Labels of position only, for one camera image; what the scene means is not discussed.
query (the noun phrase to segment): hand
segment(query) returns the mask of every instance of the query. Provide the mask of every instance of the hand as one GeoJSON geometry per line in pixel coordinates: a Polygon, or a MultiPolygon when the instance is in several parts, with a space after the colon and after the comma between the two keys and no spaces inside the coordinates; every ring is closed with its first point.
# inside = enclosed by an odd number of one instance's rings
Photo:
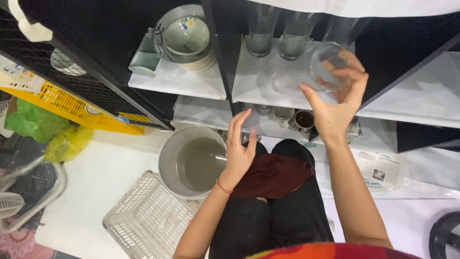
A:
{"type": "Polygon", "coordinates": [[[252,129],[249,134],[249,144],[241,144],[241,126],[251,115],[251,109],[240,112],[230,121],[227,138],[227,166],[219,177],[220,185],[226,190],[232,190],[251,166],[256,154],[257,135],[252,129]]]}
{"type": "Polygon", "coordinates": [[[333,92],[339,104],[325,104],[312,88],[303,83],[299,85],[313,108],[316,129],[326,145],[329,142],[345,140],[346,130],[361,106],[369,78],[361,62],[351,52],[341,50],[339,56],[350,61],[349,67],[332,71],[338,77],[349,78],[344,87],[333,92]]]}

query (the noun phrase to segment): yellow plastic bag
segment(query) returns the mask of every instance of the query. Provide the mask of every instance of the yellow plastic bag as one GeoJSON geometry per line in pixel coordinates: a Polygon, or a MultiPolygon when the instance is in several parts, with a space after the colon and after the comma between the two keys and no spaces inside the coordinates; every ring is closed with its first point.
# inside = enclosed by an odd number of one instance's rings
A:
{"type": "Polygon", "coordinates": [[[85,126],[67,126],[48,142],[45,160],[55,163],[69,162],[86,148],[92,137],[93,129],[85,126]]]}

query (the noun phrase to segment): gray bucket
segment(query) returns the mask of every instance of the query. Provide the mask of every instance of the gray bucket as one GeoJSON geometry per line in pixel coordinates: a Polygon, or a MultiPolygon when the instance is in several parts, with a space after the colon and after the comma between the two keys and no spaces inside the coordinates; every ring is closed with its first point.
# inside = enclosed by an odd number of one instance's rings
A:
{"type": "Polygon", "coordinates": [[[176,162],[179,152],[184,145],[198,138],[216,140],[226,149],[225,141],[214,130],[198,126],[188,127],[176,131],[171,135],[163,147],[161,147],[160,157],[158,159],[159,173],[165,187],[177,196],[191,200],[204,198],[211,190],[196,192],[182,184],[177,173],[176,162]]]}

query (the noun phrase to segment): yellow plastic basket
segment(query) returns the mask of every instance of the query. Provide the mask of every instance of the yellow plastic basket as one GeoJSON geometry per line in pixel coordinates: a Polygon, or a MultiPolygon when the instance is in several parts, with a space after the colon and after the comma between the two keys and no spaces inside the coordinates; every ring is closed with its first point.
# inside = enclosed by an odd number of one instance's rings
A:
{"type": "MultiPolygon", "coordinates": [[[[2,73],[0,73],[0,77],[4,81],[5,78],[2,73]]],[[[131,135],[142,135],[144,133],[144,127],[120,122],[48,81],[45,81],[41,86],[40,93],[5,87],[0,87],[0,89],[91,129],[131,135]]]]}

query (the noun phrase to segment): green plastic bag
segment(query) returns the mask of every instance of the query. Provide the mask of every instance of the green plastic bag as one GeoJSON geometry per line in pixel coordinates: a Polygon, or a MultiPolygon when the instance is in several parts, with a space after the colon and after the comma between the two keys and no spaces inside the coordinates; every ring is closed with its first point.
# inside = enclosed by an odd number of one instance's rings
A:
{"type": "Polygon", "coordinates": [[[70,125],[54,136],[45,149],[45,160],[50,162],[69,162],[88,145],[93,129],[70,125]]]}
{"type": "Polygon", "coordinates": [[[16,107],[8,109],[5,119],[5,129],[23,137],[31,136],[38,143],[50,141],[68,125],[68,119],[19,98],[16,107]]]}

